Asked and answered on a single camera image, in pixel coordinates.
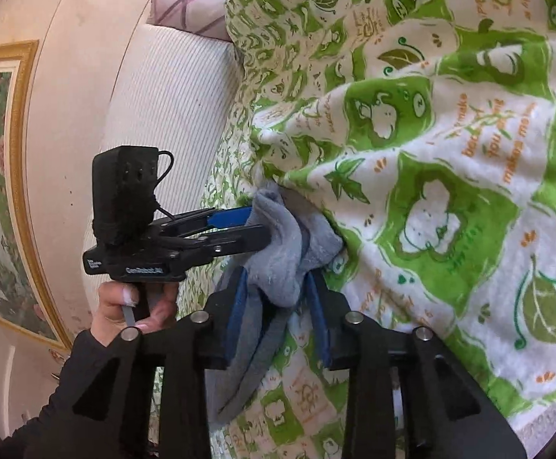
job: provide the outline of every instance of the gray sock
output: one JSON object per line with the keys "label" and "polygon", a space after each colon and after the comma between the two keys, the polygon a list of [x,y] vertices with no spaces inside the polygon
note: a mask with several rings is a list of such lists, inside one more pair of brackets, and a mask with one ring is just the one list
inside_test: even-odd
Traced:
{"label": "gray sock", "polygon": [[[340,252],[342,241],[325,217],[305,198],[274,182],[254,196],[247,224],[271,231],[271,243],[253,254],[234,256],[218,289],[224,288],[238,265],[248,271],[248,299],[236,355],[226,371],[205,372],[210,429],[227,424],[242,411],[271,366],[284,340],[286,323],[297,306],[303,277],[327,265]],[[261,295],[278,309],[263,336]]]}

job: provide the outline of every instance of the black camera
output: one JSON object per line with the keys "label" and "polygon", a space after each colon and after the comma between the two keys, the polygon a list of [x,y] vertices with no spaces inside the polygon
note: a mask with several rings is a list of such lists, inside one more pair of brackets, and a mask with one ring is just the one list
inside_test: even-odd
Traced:
{"label": "black camera", "polygon": [[[159,156],[170,158],[158,175]],[[83,254],[87,274],[109,274],[128,283],[179,282],[186,271],[215,257],[264,248],[267,228],[246,226],[251,207],[206,208],[178,215],[163,210],[155,188],[174,156],[153,146],[118,146],[93,159],[93,233]],[[156,211],[166,217],[154,220]]]}

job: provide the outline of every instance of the green and white blanket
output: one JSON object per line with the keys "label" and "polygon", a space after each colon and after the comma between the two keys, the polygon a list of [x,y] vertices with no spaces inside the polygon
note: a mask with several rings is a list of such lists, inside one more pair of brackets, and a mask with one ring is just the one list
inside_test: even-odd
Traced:
{"label": "green and white blanket", "polygon": [[[245,78],[202,205],[300,191],[346,242],[329,286],[432,327],[522,429],[556,400],[556,1],[228,0],[227,25]],[[347,372],[310,333],[303,307],[216,457],[340,457]]]}

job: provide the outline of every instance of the picture frame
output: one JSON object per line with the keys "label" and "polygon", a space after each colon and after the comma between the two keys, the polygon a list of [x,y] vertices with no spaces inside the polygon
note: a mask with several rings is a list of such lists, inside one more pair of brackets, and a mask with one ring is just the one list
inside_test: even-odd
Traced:
{"label": "picture frame", "polygon": [[57,349],[72,340],[35,247],[25,181],[25,114],[38,41],[0,45],[0,324]]}

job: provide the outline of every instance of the white pillow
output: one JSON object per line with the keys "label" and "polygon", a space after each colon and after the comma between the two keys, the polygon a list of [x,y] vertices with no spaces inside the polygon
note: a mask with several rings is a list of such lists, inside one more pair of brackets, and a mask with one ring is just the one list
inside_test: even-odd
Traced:
{"label": "white pillow", "polygon": [[[157,199],[171,213],[194,210],[214,161],[242,71],[231,43],[142,24],[124,56],[100,151],[119,145],[157,146],[174,154]],[[159,160],[159,173],[167,157]],[[84,249],[95,245],[91,216]],[[87,276],[89,305],[107,276]]]}

